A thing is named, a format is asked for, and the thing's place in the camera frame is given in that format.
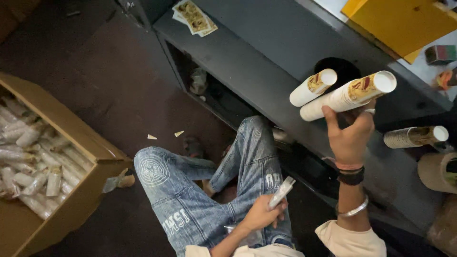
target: floor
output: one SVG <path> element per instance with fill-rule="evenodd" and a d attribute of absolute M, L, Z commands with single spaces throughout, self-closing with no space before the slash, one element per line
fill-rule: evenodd
<path fill-rule="evenodd" d="M 133 25 L 111 0 L 83 1 L 81 15 L 70 18 L 64 3 L 44 0 L 0 45 L 0 70 L 41 85 L 130 157 L 150 145 L 183 154 L 183 136 L 173 134 L 184 130 L 219 161 L 235 132 L 177 88 L 155 34 Z M 333 211 L 301 185 L 289 202 L 297 245 L 323 256 L 314 229 Z M 173 254 L 136 183 L 107 194 L 80 229 L 36 256 Z"/>

